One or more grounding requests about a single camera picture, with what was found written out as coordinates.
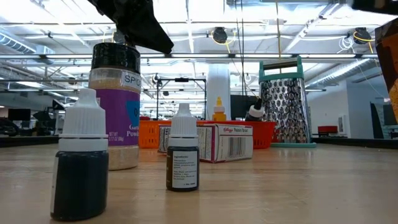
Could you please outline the black background machine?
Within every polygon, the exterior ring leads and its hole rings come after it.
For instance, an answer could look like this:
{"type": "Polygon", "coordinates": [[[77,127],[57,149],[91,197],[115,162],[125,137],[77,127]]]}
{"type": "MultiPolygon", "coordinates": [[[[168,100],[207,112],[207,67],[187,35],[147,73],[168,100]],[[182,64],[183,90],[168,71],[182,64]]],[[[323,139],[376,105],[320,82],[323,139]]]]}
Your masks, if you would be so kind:
{"type": "Polygon", "coordinates": [[[38,136],[58,136],[62,128],[60,127],[60,112],[65,111],[64,104],[58,100],[52,100],[52,105],[43,111],[33,114],[37,120],[35,131],[38,136]]]}

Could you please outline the yellow squeeze bottle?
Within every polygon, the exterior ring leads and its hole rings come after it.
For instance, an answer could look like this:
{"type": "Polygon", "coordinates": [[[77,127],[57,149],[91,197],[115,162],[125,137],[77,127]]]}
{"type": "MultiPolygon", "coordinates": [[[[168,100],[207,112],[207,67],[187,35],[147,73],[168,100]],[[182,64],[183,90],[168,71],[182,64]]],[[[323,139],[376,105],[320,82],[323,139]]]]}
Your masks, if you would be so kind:
{"type": "Polygon", "coordinates": [[[225,107],[223,106],[220,96],[216,99],[216,104],[213,107],[213,121],[226,121],[225,107]]]}

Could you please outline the purple Raisin Bran box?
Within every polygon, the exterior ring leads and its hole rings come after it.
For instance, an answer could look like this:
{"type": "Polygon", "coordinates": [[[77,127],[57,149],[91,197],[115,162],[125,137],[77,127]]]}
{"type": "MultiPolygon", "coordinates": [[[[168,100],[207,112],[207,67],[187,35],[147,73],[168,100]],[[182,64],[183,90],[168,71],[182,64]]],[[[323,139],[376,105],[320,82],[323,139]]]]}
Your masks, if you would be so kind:
{"type": "Polygon", "coordinates": [[[160,127],[159,151],[172,154],[180,162],[228,162],[252,158],[253,129],[230,124],[173,124],[160,127]]]}

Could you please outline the black metal frame rig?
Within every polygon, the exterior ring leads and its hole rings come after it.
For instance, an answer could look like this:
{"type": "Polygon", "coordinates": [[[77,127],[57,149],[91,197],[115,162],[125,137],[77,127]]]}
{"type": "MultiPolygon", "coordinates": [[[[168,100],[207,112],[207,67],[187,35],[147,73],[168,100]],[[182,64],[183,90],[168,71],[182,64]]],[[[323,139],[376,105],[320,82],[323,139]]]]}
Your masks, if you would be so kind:
{"type": "Polygon", "coordinates": [[[204,110],[205,115],[204,118],[207,116],[207,84],[205,78],[185,78],[185,77],[178,77],[178,78],[158,78],[156,83],[156,118],[159,118],[159,93],[162,91],[163,87],[165,87],[169,82],[175,83],[188,83],[194,82],[198,85],[198,87],[204,92],[204,110]]]}

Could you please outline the dark dropper bottle white cap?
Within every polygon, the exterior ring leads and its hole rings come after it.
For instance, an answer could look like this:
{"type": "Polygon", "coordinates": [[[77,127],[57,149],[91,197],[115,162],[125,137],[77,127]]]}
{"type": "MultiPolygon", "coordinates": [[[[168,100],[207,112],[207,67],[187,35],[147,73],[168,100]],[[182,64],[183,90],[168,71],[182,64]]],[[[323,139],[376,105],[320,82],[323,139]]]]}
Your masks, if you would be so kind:
{"type": "Polygon", "coordinates": [[[96,91],[85,88],[66,109],[52,178],[50,216],[71,222],[102,214],[108,193],[108,135],[96,91]]]}

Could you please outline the red plastic basket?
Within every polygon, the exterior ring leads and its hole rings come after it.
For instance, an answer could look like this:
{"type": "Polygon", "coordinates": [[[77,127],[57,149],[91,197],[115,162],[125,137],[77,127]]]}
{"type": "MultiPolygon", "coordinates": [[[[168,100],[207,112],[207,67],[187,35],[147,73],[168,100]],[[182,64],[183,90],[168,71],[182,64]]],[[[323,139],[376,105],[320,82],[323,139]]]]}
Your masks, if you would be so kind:
{"type": "Polygon", "coordinates": [[[273,121],[197,121],[198,125],[216,123],[252,126],[254,149],[267,149],[271,146],[276,126],[276,122],[273,121]]]}

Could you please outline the red storage bin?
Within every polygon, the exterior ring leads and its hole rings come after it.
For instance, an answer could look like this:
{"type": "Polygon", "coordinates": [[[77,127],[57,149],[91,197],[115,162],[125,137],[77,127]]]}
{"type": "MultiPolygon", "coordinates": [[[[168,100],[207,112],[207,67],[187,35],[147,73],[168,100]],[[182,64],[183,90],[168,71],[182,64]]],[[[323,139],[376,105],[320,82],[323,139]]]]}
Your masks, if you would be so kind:
{"type": "Polygon", "coordinates": [[[338,127],[337,126],[319,126],[318,134],[319,135],[338,134],[338,127]]]}

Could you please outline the dropper bottle with ingredients label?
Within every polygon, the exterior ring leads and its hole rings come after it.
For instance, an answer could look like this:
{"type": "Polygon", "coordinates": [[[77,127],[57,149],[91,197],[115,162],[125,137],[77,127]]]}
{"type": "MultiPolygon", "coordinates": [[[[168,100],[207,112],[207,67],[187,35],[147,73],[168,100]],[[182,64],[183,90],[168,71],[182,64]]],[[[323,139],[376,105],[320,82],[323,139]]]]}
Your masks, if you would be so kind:
{"type": "Polygon", "coordinates": [[[188,103],[178,106],[172,117],[167,145],[166,188],[174,192],[191,192],[199,188],[200,152],[197,119],[188,103]]]}

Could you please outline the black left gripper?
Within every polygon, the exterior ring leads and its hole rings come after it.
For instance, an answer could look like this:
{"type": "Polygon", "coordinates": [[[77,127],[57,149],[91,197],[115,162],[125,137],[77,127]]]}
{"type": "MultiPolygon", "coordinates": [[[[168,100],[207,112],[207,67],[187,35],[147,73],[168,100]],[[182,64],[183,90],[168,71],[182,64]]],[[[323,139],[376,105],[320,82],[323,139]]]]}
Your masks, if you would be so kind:
{"type": "Polygon", "coordinates": [[[170,54],[174,43],[153,11],[152,0],[87,0],[102,15],[116,23],[132,45],[170,54]]]}

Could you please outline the black monitor screen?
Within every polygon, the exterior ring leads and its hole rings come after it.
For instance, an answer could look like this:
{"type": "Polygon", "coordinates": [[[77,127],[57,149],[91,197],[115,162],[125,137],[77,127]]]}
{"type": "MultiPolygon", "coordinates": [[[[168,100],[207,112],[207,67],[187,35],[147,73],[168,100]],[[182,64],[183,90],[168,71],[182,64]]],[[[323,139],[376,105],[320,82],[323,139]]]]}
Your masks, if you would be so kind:
{"type": "Polygon", "coordinates": [[[245,118],[250,106],[254,105],[256,101],[256,96],[231,95],[231,119],[236,120],[237,118],[245,118]]]}

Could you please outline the black Chefmaster food colour bottle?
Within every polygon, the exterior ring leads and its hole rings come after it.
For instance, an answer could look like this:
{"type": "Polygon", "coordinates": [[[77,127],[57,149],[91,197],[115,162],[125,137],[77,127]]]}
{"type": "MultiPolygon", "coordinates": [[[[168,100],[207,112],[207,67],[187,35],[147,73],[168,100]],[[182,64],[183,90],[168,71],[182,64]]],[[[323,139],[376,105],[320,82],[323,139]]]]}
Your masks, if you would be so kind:
{"type": "Polygon", "coordinates": [[[245,121],[262,121],[263,115],[264,107],[262,105],[262,99],[258,98],[246,113],[245,121]]]}

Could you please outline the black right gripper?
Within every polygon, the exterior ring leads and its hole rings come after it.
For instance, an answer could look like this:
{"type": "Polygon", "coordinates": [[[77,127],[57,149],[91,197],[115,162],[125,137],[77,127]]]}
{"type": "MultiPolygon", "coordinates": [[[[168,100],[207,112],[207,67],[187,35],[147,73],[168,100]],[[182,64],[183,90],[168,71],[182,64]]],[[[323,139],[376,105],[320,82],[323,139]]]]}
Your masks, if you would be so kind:
{"type": "Polygon", "coordinates": [[[353,0],[351,7],[361,11],[398,15],[398,0],[353,0]]]}

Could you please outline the garlic powder jar purple label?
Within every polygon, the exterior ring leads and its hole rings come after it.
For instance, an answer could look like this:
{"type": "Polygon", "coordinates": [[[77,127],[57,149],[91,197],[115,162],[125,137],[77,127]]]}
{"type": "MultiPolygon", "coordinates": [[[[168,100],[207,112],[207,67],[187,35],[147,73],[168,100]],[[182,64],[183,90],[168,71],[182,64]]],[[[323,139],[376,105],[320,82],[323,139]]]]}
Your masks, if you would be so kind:
{"type": "Polygon", "coordinates": [[[123,44],[93,47],[88,87],[106,113],[109,170],[137,167],[142,78],[140,53],[123,44]]]}

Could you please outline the black background monitor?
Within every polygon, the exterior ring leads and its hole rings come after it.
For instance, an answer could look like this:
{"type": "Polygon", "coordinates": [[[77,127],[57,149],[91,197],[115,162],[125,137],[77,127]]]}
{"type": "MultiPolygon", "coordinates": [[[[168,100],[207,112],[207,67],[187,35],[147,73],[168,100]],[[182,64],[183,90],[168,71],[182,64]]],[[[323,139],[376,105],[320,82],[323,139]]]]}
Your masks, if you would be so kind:
{"type": "Polygon", "coordinates": [[[8,119],[11,121],[30,121],[31,110],[22,108],[9,108],[8,119]]]}

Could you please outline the orange plastic basket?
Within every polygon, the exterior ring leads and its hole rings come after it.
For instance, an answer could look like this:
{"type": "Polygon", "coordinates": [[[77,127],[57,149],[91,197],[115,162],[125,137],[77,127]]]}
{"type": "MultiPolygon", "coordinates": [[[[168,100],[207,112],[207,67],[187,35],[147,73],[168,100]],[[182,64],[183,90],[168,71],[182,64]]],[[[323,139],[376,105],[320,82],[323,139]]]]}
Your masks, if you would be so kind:
{"type": "MultiPolygon", "coordinates": [[[[170,126],[171,121],[140,121],[139,147],[166,151],[169,146],[170,126]]],[[[197,134],[200,149],[205,149],[208,143],[211,144],[213,137],[211,126],[200,123],[197,134]]]]}

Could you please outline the white building column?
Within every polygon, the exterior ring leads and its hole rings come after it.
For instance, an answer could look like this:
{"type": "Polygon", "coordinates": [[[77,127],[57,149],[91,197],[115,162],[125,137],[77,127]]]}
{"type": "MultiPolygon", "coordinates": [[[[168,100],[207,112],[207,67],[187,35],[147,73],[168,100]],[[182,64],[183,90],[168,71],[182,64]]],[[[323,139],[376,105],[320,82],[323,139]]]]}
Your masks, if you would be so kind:
{"type": "Polygon", "coordinates": [[[217,97],[221,97],[227,119],[231,119],[230,72],[228,64],[209,64],[206,77],[206,107],[209,119],[212,119],[217,97]]]}

